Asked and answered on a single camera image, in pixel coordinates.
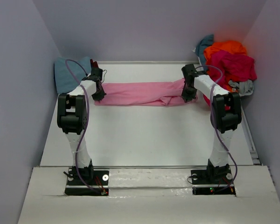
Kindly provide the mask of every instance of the pile of clothes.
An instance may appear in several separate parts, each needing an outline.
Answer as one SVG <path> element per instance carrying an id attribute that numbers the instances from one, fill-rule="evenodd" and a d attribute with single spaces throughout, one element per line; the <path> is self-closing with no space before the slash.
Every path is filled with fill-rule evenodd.
<path id="1" fill-rule="evenodd" d="M 254 59 L 247 55 L 246 48 L 237 41 L 214 42 L 214 35 L 204 37 L 196 46 L 195 54 L 202 65 L 213 65 L 223 72 L 219 85 L 240 96 L 253 93 L 253 81 L 257 79 Z M 217 81 L 221 73 L 212 68 L 205 68 L 213 81 Z"/>

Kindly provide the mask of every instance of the lavender wall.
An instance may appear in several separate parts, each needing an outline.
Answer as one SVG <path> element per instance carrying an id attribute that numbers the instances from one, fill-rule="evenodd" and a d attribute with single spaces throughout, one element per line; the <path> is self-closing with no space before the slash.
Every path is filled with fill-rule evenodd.
<path id="1" fill-rule="evenodd" d="M 65 57 L 197 60 L 205 35 L 242 41 L 266 0 L 33 0 Z"/>
<path id="2" fill-rule="evenodd" d="M 256 59 L 255 92 L 243 101 L 261 161 L 270 166 L 280 199 L 280 0 L 268 0 L 244 44 Z"/>
<path id="3" fill-rule="evenodd" d="M 17 223 L 56 90 L 56 45 L 31 0 L 0 0 L 0 224 Z"/>

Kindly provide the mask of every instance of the pink towel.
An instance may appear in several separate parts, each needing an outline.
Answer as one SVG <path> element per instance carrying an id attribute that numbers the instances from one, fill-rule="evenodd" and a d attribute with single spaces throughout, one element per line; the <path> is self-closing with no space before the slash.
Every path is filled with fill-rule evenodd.
<path id="1" fill-rule="evenodd" d="M 103 88 L 107 95 L 95 105 L 183 105 L 183 86 L 184 79 L 159 83 L 106 83 Z"/>

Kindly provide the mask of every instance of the white platform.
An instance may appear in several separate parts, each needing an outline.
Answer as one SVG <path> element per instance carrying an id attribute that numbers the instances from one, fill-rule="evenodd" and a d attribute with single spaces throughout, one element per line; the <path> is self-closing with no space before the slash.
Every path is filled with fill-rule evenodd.
<path id="1" fill-rule="evenodd" d="M 236 197 L 193 196 L 190 169 L 111 169 L 110 196 L 65 196 L 66 170 L 34 168 L 19 224 L 280 224 L 267 167 L 239 167 Z"/>
<path id="2" fill-rule="evenodd" d="M 163 82 L 182 78 L 184 64 L 100 64 L 106 83 Z M 68 140 L 57 127 L 55 108 L 41 166 L 71 166 Z M 85 135 L 96 167 L 205 166 L 214 130 L 201 94 L 196 103 L 176 107 L 90 106 Z M 252 165 L 242 125 L 230 151 L 238 165 Z"/>

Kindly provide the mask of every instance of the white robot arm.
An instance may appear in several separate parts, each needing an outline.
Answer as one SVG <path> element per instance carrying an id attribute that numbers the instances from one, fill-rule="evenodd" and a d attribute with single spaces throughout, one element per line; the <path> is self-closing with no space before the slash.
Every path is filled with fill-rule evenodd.
<path id="1" fill-rule="evenodd" d="M 231 175 L 228 155 L 220 140 L 229 148 L 233 131 L 241 123 L 241 103 L 239 94 L 228 92 L 219 85 L 213 89 L 213 99 L 211 99 L 211 89 L 215 82 L 204 71 L 196 71 L 193 64 L 187 64 L 182 68 L 185 78 L 185 85 L 182 91 L 182 98 L 185 102 L 196 97 L 196 91 L 201 91 L 210 99 L 214 120 L 211 123 L 215 129 L 214 143 L 206 170 L 192 170 L 196 175 L 192 178 L 193 184 L 218 184 L 222 178 Z"/>
<path id="2" fill-rule="evenodd" d="M 93 179 L 92 161 L 87 152 L 86 141 L 84 138 L 81 139 L 88 119 L 87 110 L 89 110 L 89 108 L 86 110 L 87 99 L 81 85 L 85 88 L 87 95 L 92 96 L 93 100 L 102 100 L 106 95 L 101 83 L 102 74 L 102 69 L 92 68 L 91 74 L 81 81 L 80 86 L 72 92 L 58 96 L 57 125 L 62 128 L 70 143 L 73 166 L 67 175 L 74 180 L 79 180 L 77 168 L 84 180 Z"/>

